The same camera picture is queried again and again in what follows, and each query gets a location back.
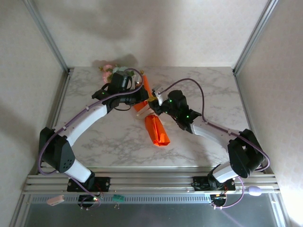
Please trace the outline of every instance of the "marble surface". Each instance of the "marble surface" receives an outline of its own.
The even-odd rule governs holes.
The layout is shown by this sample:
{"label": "marble surface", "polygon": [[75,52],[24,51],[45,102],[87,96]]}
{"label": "marble surface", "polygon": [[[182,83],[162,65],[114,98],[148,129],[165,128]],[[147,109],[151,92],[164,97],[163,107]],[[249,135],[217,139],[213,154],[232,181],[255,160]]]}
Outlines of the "marble surface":
{"label": "marble surface", "polygon": [[[236,84],[229,67],[144,67],[150,86],[164,87],[182,78],[193,78],[205,93],[205,116],[224,126],[243,130],[247,121]],[[98,68],[76,67],[71,76],[57,125],[71,119],[91,103],[91,95],[104,82]],[[181,82],[190,108],[201,111],[202,98],[192,82]],[[216,143],[182,131],[167,115],[162,114],[164,128],[171,143],[153,145],[144,121],[136,111],[113,110],[95,122],[73,145],[76,158],[87,167],[107,166],[215,166],[228,160],[225,150]]]}

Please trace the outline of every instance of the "orange object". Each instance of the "orange object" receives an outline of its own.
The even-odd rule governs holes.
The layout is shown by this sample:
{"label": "orange object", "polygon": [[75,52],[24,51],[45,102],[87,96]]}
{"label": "orange object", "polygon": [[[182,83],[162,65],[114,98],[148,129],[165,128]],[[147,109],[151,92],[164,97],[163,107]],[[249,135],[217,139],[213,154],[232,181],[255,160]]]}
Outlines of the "orange object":
{"label": "orange object", "polygon": [[[144,84],[144,88],[148,92],[148,95],[152,96],[152,92],[149,87],[146,75],[143,75],[143,84]],[[146,105],[148,105],[148,102],[144,101],[144,102],[134,105],[134,108],[136,111],[140,111]],[[148,131],[148,134],[150,135],[150,138],[151,138],[152,142],[154,143],[154,145],[167,146],[170,143],[170,140],[169,140],[158,116],[148,115],[145,118],[145,128]]]}

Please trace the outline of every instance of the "black bracket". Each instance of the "black bracket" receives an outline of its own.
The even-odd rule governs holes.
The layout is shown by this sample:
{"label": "black bracket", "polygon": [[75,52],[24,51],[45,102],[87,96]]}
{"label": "black bracket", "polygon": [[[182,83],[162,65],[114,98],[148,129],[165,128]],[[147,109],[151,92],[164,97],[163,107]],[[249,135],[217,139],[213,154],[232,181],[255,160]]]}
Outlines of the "black bracket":
{"label": "black bracket", "polygon": [[207,176],[194,176],[192,186],[195,189],[195,192],[198,191],[236,191],[235,182],[232,179],[217,185],[216,188],[212,187],[209,184]]}
{"label": "black bracket", "polygon": [[[110,177],[95,177],[94,182],[89,189],[90,192],[108,192],[110,186]],[[68,181],[68,192],[84,192],[72,179]]]}

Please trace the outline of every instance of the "white wallpaper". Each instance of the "white wallpaper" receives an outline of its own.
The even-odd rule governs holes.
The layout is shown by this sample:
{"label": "white wallpaper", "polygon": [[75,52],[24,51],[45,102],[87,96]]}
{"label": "white wallpaper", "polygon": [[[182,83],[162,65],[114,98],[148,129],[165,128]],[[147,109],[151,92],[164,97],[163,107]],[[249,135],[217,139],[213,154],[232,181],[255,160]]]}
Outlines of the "white wallpaper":
{"label": "white wallpaper", "polygon": [[34,2],[69,67],[231,67],[267,0]]}
{"label": "white wallpaper", "polygon": [[239,75],[294,226],[303,226],[303,1],[280,0]]}
{"label": "white wallpaper", "polygon": [[0,226],[36,160],[62,70],[21,0],[0,6]]}

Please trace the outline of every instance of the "purple cable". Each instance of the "purple cable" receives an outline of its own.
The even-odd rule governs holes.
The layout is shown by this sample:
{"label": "purple cable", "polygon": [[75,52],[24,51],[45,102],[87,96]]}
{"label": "purple cable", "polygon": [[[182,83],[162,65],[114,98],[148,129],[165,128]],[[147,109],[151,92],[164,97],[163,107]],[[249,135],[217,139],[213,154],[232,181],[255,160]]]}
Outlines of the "purple cable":
{"label": "purple cable", "polygon": [[234,203],[232,203],[231,205],[228,205],[228,206],[224,207],[224,205],[226,204],[226,201],[227,201],[227,196],[226,196],[224,205],[222,207],[219,207],[219,208],[225,209],[225,208],[233,207],[234,205],[238,204],[243,199],[243,196],[244,196],[244,183],[243,183],[241,177],[238,176],[237,178],[240,180],[241,185],[242,185],[242,194],[241,194],[241,197],[237,201],[235,201]]}
{"label": "purple cable", "polygon": [[[203,92],[202,87],[199,85],[199,83],[198,83],[197,81],[195,81],[194,79],[192,79],[192,78],[180,79],[180,80],[176,81],[175,83],[173,83],[172,85],[170,85],[170,86],[169,86],[168,88],[166,88],[165,90],[161,91],[161,92],[160,92],[160,95],[161,95],[163,92],[166,92],[167,90],[171,89],[171,88],[172,88],[173,86],[175,86],[177,83],[179,83],[179,82],[181,82],[181,81],[184,81],[184,80],[193,81],[195,84],[197,84],[197,86],[199,87],[199,89],[200,89],[200,91],[201,91],[201,94],[202,94],[202,111],[201,111],[202,120],[203,120],[204,122],[207,122],[210,126],[216,128],[216,129],[218,129],[218,130],[221,130],[221,131],[223,131],[223,132],[228,133],[228,130],[223,129],[223,128],[219,127],[219,126],[216,126],[216,125],[214,125],[214,124],[209,123],[209,122],[206,120],[206,118],[204,117],[204,105],[205,105],[205,101],[204,101],[204,92]],[[266,164],[264,167],[260,168],[260,169],[256,169],[255,171],[263,171],[263,170],[265,170],[265,169],[267,169],[267,168],[269,167],[269,165],[270,165],[269,156],[268,156],[261,148],[257,147],[255,144],[253,144],[252,142],[250,142],[249,140],[245,139],[244,137],[242,137],[242,136],[240,136],[240,135],[237,135],[237,134],[235,134],[235,133],[233,133],[233,132],[231,133],[231,135],[236,136],[236,137],[238,137],[239,139],[241,139],[242,141],[246,142],[247,144],[249,144],[250,146],[252,146],[254,149],[256,149],[257,151],[259,151],[259,152],[267,159],[267,164]]]}
{"label": "purple cable", "polygon": [[[140,84],[139,87],[137,87],[136,89],[134,89],[134,90],[132,90],[132,91],[123,92],[123,93],[117,93],[117,94],[108,96],[108,97],[106,97],[106,98],[104,98],[104,99],[102,99],[102,100],[99,100],[99,101],[97,101],[97,102],[95,102],[95,103],[89,105],[88,108],[90,109],[90,108],[92,108],[92,107],[94,107],[94,106],[96,106],[96,105],[98,105],[98,104],[100,104],[100,103],[102,103],[102,102],[104,102],[104,101],[106,101],[106,100],[109,100],[110,98],[117,97],[117,96],[122,96],[122,95],[129,95],[129,94],[135,93],[135,92],[137,92],[138,90],[140,90],[141,87],[143,86],[143,76],[142,76],[142,74],[141,74],[138,70],[133,69],[133,68],[128,68],[128,69],[126,69],[126,70],[124,70],[124,71],[127,71],[127,70],[135,71],[135,72],[137,72],[137,73],[140,75],[141,80],[142,80],[142,83]],[[44,144],[44,146],[42,147],[42,149],[41,149],[41,151],[40,151],[40,153],[39,153],[39,157],[38,157],[38,170],[39,170],[39,172],[40,172],[42,175],[51,175],[51,174],[53,174],[53,173],[56,172],[56,170],[54,170],[54,171],[52,171],[52,172],[50,172],[50,173],[46,173],[46,172],[44,172],[44,171],[42,170],[42,168],[41,168],[42,156],[43,156],[43,154],[44,154],[44,152],[45,152],[47,146],[49,145],[49,143],[55,138],[56,135],[58,135],[59,133],[61,133],[61,132],[64,130],[64,127],[65,127],[65,129],[68,128],[71,124],[73,124],[79,117],[81,117],[81,116],[82,116],[85,112],[87,112],[87,111],[88,111],[88,110],[85,108],[85,109],[83,109],[81,112],[79,112],[79,113],[78,113],[76,116],[74,116],[69,122],[67,122],[62,128],[60,128],[57,132],[55,132],[55,133],[48,139],[48,141]],[[77,185],[79,185],[79,187],[82,188],[86,193],[88,193],[90,196],[96,197],[94,194],[92,194],[89,190],[87,190],[87,189],[86,189],[80,182],[78,182],[76,179],[74,179],[74,178],[71,178],[71,179],[72,179]],[[99,207],[99,206],[101,205],[100,199],[97,198],[97,201],[99,202],[99,205],[98,205],[97,207]]]}

